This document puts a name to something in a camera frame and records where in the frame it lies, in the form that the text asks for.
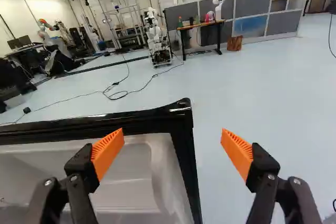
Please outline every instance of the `pink object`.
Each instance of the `pink object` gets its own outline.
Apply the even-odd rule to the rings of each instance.
[[[211,10],[205,14],[205,22],[213,21],[215,19],[215,13]]]

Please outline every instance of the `cable on floor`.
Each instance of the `cable on floor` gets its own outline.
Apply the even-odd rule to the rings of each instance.
[[[333,53],[332,49],[331,49],[331,45],[330,45],[330,32],[331,32],[331,24],[332,24],[332,16],[333,14],[331,14],[331,17],[330,17],[330,25],[329,25],[329,34],[328,34],[328,45],[329,45],[329,50],[331,52],[331,54],[335,57],[336,59],[336,55]]]
[[[17,119],[14,122],[7,122],[7,123],[0,123],[0,125],[4,125],[4,124],[8,124],[8,125],[12,125],[12,124],[16,124],[18,121],[20,121],[23,117],[25,116],[25,114],[23,114],[21,117],[19,117],[19,119]]]
[[[105,93],[108,92],[108,91],[106,91],[106,92],[104,91],[103,94],[104,94],[105,97],[108,98],[109,100],[115,101],[115,100],[119,100],[119,99],[121,99],[121,98],[124,98],[124,97],[126,97],[127,95],[129,95],[129,94],[131,94],[131,93],[140,92],[141,90],[145,89],[145,88],[148,86],[148,84],[149,84],[155,77],[158,77],[159,75],[161,75],[161,74],[163,74],[163,73],[167,73],[167,72],[171,71],[171,70],[174,69],[174,68],[177,68],[177,67],[179,67],[179,66],[184,65],[184,61],[181,61],[181,60],[177,57],[177,55],[174,54],[173,52],[172,52],[172,54],[173,54],[173,55],[174,55],[174,56],[181,62],[181,64],[176,65],[176,66],[174,66],[174,67],[171,67],[170,69],[167,69],[167,70],[162,71],[162,72],[160,72],[160,73],[153,74],[153,75],[150,77],[149,81],[146,82],[146,84],[145,84],[142,88],[140,88],[140,89],[138,89],[138,90],[133,90],[133,91],[130,91],[130,92],[129,92],[128,90],[122,90],[122,91],[113,93],[113,94],[111,94],[111,95],[106,95]]]
[[[181,64],[176,65],[176,66],[174,66],[174,67],[172,67],[172,68],[170,68],[170,69],[167,69],[167,70],[165,70],[165,71],[163,71],[163,72],[156,73],[156,74],[152,75],[152,77],[149,79],[149,81],[148,81],[142,88],[140,88],[140,89],[138,89],[138,90],[133,90],[133,91],[130,91],[130,92],[128,92],[127,90],[123,90],[123,91],[119,91],[119,92],[113,93],[112,95],[106,95],[107,92],[111,91],[115,86],[119,85],[122,81],[126,80],[126,79],[130,76],[130,68],[129,68],[129,66],[128,66],[128,63],[126,62],[126,66],[127,66],[127,75],[126,75],[123,79],[121,79],[120,81],[117,81],[117,82],[114,82],[114,83],[110,84],[104,91],[98,91],[98,90],[97,90],[97,91],[94,91],[94,92],[91,92],[91,93],[88,93],[88,94],[77,95],[77,96],[72,97],[72,98],[68,98],[68,99],[64,99],[64,100],[61,100],[61,101],[57,101],[57,102],[51,103],[51,104],[46,105],[46,106],[43,106],[43,107],[41,107],[41,108],[39,108],[39,109],[37,109],[37,110],[32,110],[32,112],[36,112],[36,111],[45,109],[45,108],[50,107],[50,106],[53,106],[53,105],[55,105],[55,104],[57,104],[57,103],[62,103],[62,102],[70,101],[70,100],[75,99],[75,98],[78,98],[78,97],[85,97],[85,96],[92,95],[92,94],[95,94],[95,93],[102,93],[102,94],[103,94],[106,98],[108,98],[109,100],[118,100],[118,99],[121,99],[121,98],[125,97],[125,96],[128,95],[128,94],[136,93],[136,92],[140,92],[141,90],[143,90],[143,89],[145,89],[145,88],[147,87],[147,85],[153,80],[153,78],[155,78],[155,77],[157,77],[157,76],[159,76],[159,75],[161,75],[161,74],[163,74],[163,73],[169,72],[170,70],[172,70],[172,69],[174,69],[174,68],[176,68],[176,67],[179,67],[179,66],[184,65],[184,62],[183,62],[182,60],[180,60],[180,59],[177,57],[176,54],[174,54],[173,52],[172,52],[172,54],[173,54],[173,55],[174,55],[174,56],[181,62]],[[120,93],[124,93],[124,95],[121,95],[121,96],[119,96],[119,97],[117,97],[117,98],[113,98],[113,96],[115,96],[115,95],[117,95],[117,94],[120,94]],[[14,122],[1,123],[0,126],[1,126],[1,125],[4,125],[4,124],[9,124],[9,125],[16,124],[16,123],[17,123],[19,120],[21,120],[25,115],[26,115],[26,114],[23,114],[19,119],[17,119],[17,120],[14,121]]]

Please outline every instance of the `computer monitor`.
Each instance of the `computer monitor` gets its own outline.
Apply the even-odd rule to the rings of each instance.
[[[19,41],[19,39],[12,39],[12,40],[7,41],[7,43],[8,43],[8,45],[11,49],[16,49],[16,48],[22,47],[22,44]]]
[[[22,36],[18,40],[20,41],[22,46],[30,45],[32,43],[32,41],[30,41],[30,37],[28,35]]]

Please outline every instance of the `white floor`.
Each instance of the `white floor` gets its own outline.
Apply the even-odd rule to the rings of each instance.
[[[20,122],[155,108],[188,97],[193,103],[194,141],[205,224],[245,223],[254,196],[220,145],[221,128],[258,142],[281,165],[280,176],[307,181],[321,218],[336,198],[336,59],[328,49],[329,14],[303,18],[300,37],[243,45],[240,52],[189,56],[141,92],[110,101],[95,93],[24,116]],[[336,24],[331,35],[336,51]],[[125,57],[147,55],[133,52]],[[120,61],[98,58],[83,66]],[[139,89],[155,72],[149,60],[129,63],[130,76],[115,91]],[[126,65],[50,80],[28,101],[0,115],[13,122],[32,110],[76,95],[104,90],[127,74]],[[273,223],[284,223],[277,207]]]

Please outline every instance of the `brown paper bag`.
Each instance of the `brown paper bag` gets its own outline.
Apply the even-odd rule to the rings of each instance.
[[[228,51],[240,51],[241,50],[241,43],[243,41],[243,36],[237,36],[237,37],[230,37],[230,39],[227,42],[227,50]]]

